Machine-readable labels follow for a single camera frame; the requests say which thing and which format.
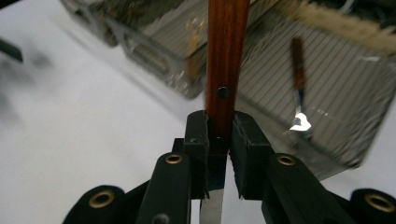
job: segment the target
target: rivet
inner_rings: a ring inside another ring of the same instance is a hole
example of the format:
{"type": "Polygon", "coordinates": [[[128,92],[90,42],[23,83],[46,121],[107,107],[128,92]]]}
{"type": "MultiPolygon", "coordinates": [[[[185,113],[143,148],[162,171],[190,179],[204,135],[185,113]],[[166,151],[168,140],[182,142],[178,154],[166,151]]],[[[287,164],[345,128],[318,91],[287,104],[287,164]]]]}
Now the rivet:
{"type": "Polygon", "coordinates": [[[227,87],[220,87],[220,88],[218,89],[218,97],[219,97],[220,99],[225,100],[225,99],[227,99],[228,97],[230,97],[230,95],[231,95],[231,92],[230,92],[230,90],[229,90],[227,87]]]}

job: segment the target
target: wooden handle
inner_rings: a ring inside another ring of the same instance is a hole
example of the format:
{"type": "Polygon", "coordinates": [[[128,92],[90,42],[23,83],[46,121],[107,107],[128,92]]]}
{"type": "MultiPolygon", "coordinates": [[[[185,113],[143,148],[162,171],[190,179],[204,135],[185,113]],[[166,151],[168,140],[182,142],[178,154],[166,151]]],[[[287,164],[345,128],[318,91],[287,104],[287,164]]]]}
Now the wooden handle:
{"type": "Polygon", "coordinates": [[[291,56],[293,59],[294,87],[297,90],[305,88],[303,40],[295,37],[291,40],[291,56]]]}
{"type": "Polygon", "coordinates": [[[211,155],[229,149],[249,0],[209,0],[205,112],[211,155]]]}

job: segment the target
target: brown wooden handle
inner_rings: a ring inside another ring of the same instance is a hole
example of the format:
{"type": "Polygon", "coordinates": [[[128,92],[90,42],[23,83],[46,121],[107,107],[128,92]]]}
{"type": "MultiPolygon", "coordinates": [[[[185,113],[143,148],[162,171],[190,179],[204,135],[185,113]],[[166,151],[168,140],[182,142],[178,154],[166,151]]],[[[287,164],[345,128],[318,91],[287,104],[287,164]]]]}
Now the brown wooden handle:
{"type": "Polygon", "coordinates": [[[229,149],[249,2],[209,0],[205,112],[211,155],[229,149]]]}
{"type": "Polygon", "coordinates": [[[305,88],[303,40],[295,37],[291,40],[291,57],[293,59],[294,87],[298,90],[305,88]]]}

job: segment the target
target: white table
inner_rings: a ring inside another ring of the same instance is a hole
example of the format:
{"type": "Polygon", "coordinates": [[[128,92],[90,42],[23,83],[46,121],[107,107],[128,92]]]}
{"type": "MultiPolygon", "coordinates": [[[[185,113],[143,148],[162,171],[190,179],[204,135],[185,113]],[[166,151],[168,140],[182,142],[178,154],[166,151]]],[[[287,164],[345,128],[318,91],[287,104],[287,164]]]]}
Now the white table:
{"type": "MultiPolygon", "coordinates": [[[[183,137],[189,101],[75,24],[60,1],[23,0],[0,10],[0,36],[23,50],[0,54],[0,223],[62,223],[84,192],[125,191],[151,176],[183,137]]],[[[356,188],[396,196],[396,107],[367,162],[323,181],[344,197],[356,188]]],[[[239,201],[229,163],[224,223],[263,223],[260,202],[239,201]]],[[[198,223],[198,202],[192,221],[198,223]]]]}

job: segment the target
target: brass screw hole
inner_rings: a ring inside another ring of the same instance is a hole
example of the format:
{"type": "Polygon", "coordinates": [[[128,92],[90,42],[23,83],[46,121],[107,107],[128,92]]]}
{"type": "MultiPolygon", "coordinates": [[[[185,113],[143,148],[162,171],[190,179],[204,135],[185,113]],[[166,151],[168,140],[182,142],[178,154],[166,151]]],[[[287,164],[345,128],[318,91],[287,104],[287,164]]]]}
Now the brass screw hole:
{"type": "Polygon", "coordinates": [[[166,157],[165,161],[169,164],[178,164],[183,160],[183,158],[179,155],[170,155],[166,157]]]}
{"type": "Polygon", "coordinates": [[[378,194],[367,194],[364,196],[364,200],[372,207],[386,213],[392,213],[396,211],[396,206],[389,199],[378,195],[378,194]]]}
{"type": "Polygon", "coordinates": [[[115,199],[114,192],[109,189],[105,189],[90,198],[90,207],[102,208],[111,204],[115,199]]]}
{"type": "Polygon", "coordinates": [[[277,158],[277,161],[279,161],[283,165],[288,165],[288,166],[292,166],[296,163],[296,161],[292,157],[288,157],[288,156],[280,156],[277,158]]]}

